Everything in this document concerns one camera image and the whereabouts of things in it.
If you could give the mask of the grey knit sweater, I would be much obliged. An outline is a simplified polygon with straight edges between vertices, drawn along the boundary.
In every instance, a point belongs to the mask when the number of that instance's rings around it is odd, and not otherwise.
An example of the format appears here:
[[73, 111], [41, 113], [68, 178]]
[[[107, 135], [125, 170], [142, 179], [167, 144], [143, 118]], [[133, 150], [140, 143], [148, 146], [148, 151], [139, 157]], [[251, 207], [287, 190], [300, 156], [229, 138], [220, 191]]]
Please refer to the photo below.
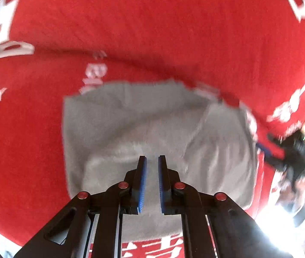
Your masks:
[[147, 158], [143, 211], [123, 218], [124, 242], [182, 231], [160, 208], [158, 157], [199, 192], [226, 193], [248, 208], [256, 184], [256, 148], [246, 112], [172, 81], [112, 83], [66, 97], [63, 147], [68, 192], [99, 193]]

